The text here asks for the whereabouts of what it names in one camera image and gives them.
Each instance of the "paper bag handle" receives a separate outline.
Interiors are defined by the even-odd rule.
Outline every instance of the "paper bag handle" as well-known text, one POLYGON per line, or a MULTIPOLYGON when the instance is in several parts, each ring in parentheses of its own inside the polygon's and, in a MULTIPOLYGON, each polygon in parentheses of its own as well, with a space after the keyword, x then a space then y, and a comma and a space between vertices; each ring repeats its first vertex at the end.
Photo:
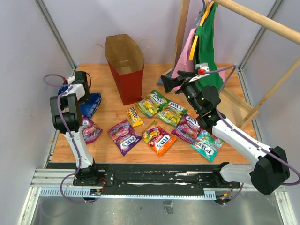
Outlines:
POLYGON ((104 47, 103 47, 101 44, 98 44, 98 43, 97 43, 97 44, 96 44, 96 48, 97 48, 98 51, 101 51, 101 49, 99 49, 98 46, 100 46, 100 47, 104 50, 104 47))
POLYGON ((144 38, 144 39, 140 40, 138 43, 140 43, 141 41, 144 41, 144 40, 149 40, 149 41, 151 41, 151 44, 150 44, 147 48, 145 48, 145 49, 142 51, 142 53, 144 53, 148 48, 150 48, 150 47, 153 45, 153 40, 150 39, 150 38, 144 38))

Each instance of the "teal candy bag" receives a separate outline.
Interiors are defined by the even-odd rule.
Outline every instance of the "teal candy bag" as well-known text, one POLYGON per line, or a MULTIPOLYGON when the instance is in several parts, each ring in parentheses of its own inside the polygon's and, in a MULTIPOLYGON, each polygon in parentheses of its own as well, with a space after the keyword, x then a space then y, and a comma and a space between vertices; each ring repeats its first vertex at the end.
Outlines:
POLYGON ((209 162, 213 162, 224 141, 206 130, 201 132, 191 147, 203 155, 209 162))

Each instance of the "pink cloth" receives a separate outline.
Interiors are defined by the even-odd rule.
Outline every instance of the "pink cloth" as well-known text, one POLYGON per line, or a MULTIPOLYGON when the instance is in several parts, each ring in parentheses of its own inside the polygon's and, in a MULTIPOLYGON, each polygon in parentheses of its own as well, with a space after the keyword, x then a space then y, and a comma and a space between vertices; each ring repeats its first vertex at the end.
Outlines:
POLYGON ((186 44, 184 45, 182 53, 181 53, 181 55, 178 59, 178 62, 174 68, 172 78, 176 78, 179 76, 177 73, 178 70, 187 71, 187 72, 194 71, 194 61, 193 60, 190 61, 188 58, 189 58, 189 54, 191 52, 195 31, 196 31, 196 28, 193 28, 193 29, 191 29, 191 31, 188 34, 186 44))

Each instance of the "purple candy bag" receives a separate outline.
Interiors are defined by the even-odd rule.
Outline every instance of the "purple candy bag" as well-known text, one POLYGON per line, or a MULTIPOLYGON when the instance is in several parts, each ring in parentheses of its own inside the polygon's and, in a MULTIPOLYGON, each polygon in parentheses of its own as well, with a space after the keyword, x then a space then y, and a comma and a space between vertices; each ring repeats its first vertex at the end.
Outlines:
POLYGON ((171 132, 182 140, 193 144, 197 136, 200 134, 201 128, 194 118, 184 114, 182 120, 177 127, 171 132))
POLYGON ((102 133, 102 129, 86 116, 82 117, 82 133, 86 144, 94 142, 102 133))
POLYGON ((126 155, 142 139, 128 120, 116 124, 107 133, 116 143, 122 155, 126 155))

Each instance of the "yellow candy bag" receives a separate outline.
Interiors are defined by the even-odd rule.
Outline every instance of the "yellow candy bag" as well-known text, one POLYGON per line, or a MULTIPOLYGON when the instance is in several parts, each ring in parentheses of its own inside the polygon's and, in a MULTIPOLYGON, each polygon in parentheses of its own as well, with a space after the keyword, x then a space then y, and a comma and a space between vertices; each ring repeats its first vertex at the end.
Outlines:
POLYGON ((137 127, 139 125, 144 124, 141 117, 138 116, 134 106, 131 107, 130 109, 128 109, 126 112, 127 112, 128 117, 130 118, 130 121, 131 121, 131 124, 133 127, 137 127))

